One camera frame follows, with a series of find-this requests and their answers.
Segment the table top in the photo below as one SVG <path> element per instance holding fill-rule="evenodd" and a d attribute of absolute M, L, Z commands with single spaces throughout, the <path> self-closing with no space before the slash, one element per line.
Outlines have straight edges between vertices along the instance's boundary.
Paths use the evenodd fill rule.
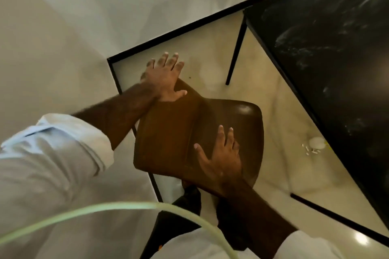
<path fill-rule="evenodd" d="M 389 227 L 389 0 L 265 0 L 244 15 Z"/>

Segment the chair seat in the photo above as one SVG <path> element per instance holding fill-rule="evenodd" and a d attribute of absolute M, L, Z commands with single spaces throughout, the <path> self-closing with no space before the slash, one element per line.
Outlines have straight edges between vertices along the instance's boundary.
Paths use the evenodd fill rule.
<path fill-rule="evenodd" d="M 188 94 L 176 102 L 158 102 L 140 121 L 135 141 L 134 166 L 159 175 L 177 177 L 221 196 L 217 186 L 203 173 L 195 143 L 208 158 L 216 140 L 217 128 L 233 127 L 240 144 L 242 173 L 253 186 L 263 155 L 263 123 L 258 106 L 223 99 L 205 99 L 179 80 L 176 90 Z"/>

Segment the pant leg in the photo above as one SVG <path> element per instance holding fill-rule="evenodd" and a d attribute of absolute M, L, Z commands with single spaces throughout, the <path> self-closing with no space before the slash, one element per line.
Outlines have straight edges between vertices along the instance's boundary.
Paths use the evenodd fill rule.
<path fill-rule="evenodd" d="M 200 215 L 201 194 L 195 185 L 185 189 L 182 197 L 178 198 L 173 205 Z M 172 238 L 200 228 L 196 223 L 176 214 L 161 211 L 155 222 L 153 232 L 143 250 L 140 259 L 150 259 L 158 250 Z"/>
<path fill-rule="evenodd" d="M 216 207 L 216 215 L 219 224 L 217 227 L 223 232 L 224 237 L 236 251 L 244 251 L 250 248 L 252 240 L 249 232 L 240 220 L 237 212 L 226 199 L 221 198 Z"/>

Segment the tiled floor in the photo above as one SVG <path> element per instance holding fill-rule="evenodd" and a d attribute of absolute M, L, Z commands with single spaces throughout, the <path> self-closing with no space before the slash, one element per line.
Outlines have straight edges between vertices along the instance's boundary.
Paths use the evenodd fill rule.
<path fill-rule="evenodd" d="M 122 89 L 138 82 L 146 62 L 164 51 L 179 52 L 186 65 L 181 78 L 202 96 L 245 100 L 260 106 L 265 151 L 254 189 L 280 214 L 311 236 L 334 242 L 348 258 L 388 258 L 384 247 L 289 197 L 294 192 L 312 202 L 389 237 L 367 199 L 330 148 L 306 155 L 301 146 L 320 132 L 297 98 L 247 31 L 231 84 L 225 80 L 242 13 L 193 30 L 114 65 Z M 179 181 L 157 177 L 165 201 L 182 191 Z M 202 216 L 216 224 L 211 197 L 202 195 Z"/>

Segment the shirt sleeve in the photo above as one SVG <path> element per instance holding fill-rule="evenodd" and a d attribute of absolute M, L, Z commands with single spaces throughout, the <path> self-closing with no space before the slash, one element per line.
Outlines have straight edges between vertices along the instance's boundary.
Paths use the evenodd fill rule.
<path fill-rule="evenodd" d="M 70 115 L 47 114 L 17 133 L 0 149 L 0 235 L 66 211 L 113 161 L 108 137 Z M 50 230 L 0 246 L 0 257 L 33 258 Z"/>
<path fill-rule="evenodd" d="M 332 243 L 295 231 L 281 244 L 274 259 L 344 259 Z"/>

